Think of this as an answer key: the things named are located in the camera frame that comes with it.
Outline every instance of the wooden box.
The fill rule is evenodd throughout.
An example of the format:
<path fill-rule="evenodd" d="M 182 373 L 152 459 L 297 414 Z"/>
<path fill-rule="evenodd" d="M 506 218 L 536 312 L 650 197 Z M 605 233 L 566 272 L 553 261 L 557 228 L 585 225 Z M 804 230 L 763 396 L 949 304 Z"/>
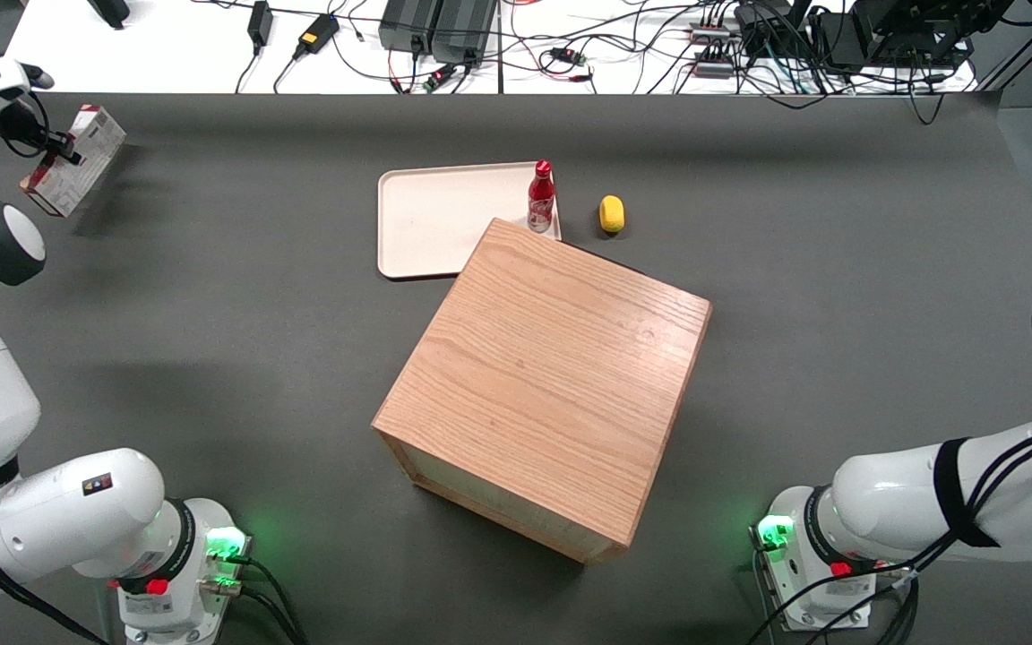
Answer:
<path fill-rule="evenodd" d="M 373 427 L 417 485 L 605 560 L 632 544 L 710 315 L 494 220 Z"/>

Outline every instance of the power supply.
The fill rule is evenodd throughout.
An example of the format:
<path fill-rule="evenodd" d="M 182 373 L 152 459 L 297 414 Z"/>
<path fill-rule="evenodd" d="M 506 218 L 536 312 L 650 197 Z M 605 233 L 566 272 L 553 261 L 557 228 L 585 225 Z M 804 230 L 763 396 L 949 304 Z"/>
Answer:
<path fill-rule="evenodd" d="M 432 34 L 432 57 L 442 63 L 479 65 L 495 9 L 496 0 L 444 0 Z"/>
<path fill-rule="evenodd" d="M 389 0 L 381 15 L 377 33 L 385 50 L 432 53 L 432 30 L 436 28 L 442 0 Z"/>

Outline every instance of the white tray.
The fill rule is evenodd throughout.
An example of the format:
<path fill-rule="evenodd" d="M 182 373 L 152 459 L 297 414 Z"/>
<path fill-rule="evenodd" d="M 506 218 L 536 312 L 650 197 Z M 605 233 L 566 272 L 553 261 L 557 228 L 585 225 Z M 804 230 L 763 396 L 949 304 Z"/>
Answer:
<path fill-rule="evenodd" d="M 377 268 L 385 278 L 461 272 L 492 218 L 527 225 L 536 162 L 392 170 L 377 183 Z M 560 237 L 560 214 L 541 235 Z"/>

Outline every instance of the coca-cola bottle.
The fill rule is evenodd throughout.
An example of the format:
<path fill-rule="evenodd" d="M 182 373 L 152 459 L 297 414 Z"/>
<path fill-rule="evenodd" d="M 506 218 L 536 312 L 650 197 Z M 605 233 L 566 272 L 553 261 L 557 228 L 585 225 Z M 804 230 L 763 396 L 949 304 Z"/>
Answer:
<path fill-rule="evenodd" d="M 552 226 L 552 206 L 556 203 L 556 186 L 552 183 L 552 163 L 536 162 L 536 179 L 527 188 L 527 227 L 544 233 Z"/>

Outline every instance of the sticker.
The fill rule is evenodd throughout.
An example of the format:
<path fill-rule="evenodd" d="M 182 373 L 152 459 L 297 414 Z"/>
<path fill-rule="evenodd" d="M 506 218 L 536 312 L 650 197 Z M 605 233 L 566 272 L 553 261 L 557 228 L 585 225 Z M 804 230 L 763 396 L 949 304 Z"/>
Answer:
<path fill-rule="evenodd" d="M 841 580 L 827 583 L 826 592 L 831 595 L 858 595 L 871 592 L 871 583 L 867 580 Z"/>
<path fill-rule="evenodd" d="M 114 577 L 142 577 L 154 571 L 163 555 L 165 554 L 161 551 L 147 551 L 130 568 Z"/>
<path fill-rule="evenodd" d="M 89 495 L 95 492 L 102 492 L 103 490 L 111 489 L 111 487 L 114 487 L 114 479 L 110 478 L 110 473 L 99 475 L 97 478 L 83 480 L 83 497 L 89 497 Z"/>
<path fill-rule="evenodd" d="M 126 595 L 126 612 L 128 614 L 167 614 L 173 611 L 173 598 L 168 593 L 163 595 Z"/>

